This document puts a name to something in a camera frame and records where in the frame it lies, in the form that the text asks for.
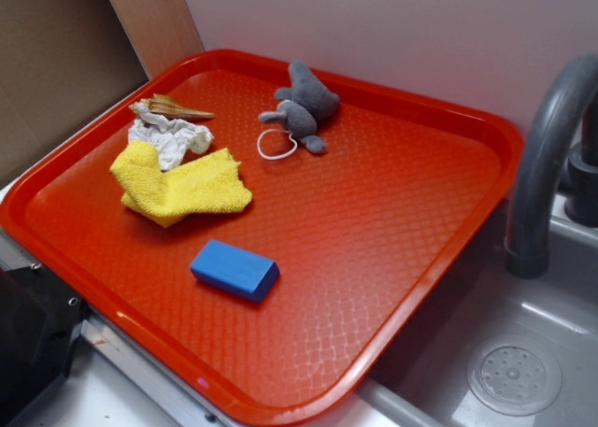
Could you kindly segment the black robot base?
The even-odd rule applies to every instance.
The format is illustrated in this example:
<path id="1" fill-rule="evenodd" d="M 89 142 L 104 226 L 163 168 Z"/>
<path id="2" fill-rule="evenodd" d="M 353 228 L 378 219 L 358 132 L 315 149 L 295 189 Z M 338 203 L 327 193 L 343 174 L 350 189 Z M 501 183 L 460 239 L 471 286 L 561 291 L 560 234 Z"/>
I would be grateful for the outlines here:
<path id="1" fill-rule="evenodd" d="M 14 426 L 69 377 L 87 305 L 47 267 L 1 272 L 1 424 Z"/>

